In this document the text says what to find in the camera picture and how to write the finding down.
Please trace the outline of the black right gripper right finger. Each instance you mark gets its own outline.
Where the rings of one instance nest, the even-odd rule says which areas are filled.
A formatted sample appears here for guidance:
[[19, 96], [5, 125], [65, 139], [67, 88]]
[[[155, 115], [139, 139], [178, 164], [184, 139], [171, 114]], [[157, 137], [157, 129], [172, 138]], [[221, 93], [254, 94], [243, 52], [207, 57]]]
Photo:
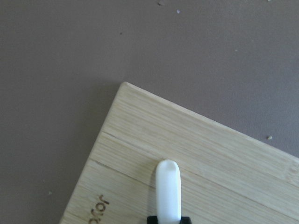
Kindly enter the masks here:
[[181, 217], [180, 224], [192, 224], [190, 217]]

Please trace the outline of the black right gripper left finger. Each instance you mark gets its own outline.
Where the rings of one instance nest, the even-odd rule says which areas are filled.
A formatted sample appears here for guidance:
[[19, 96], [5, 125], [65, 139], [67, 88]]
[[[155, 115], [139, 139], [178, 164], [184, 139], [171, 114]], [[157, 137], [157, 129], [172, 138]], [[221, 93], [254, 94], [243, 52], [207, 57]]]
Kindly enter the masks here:
[[157, 216], [148, 216], [147, 217], [147, 224], [158, 224]]

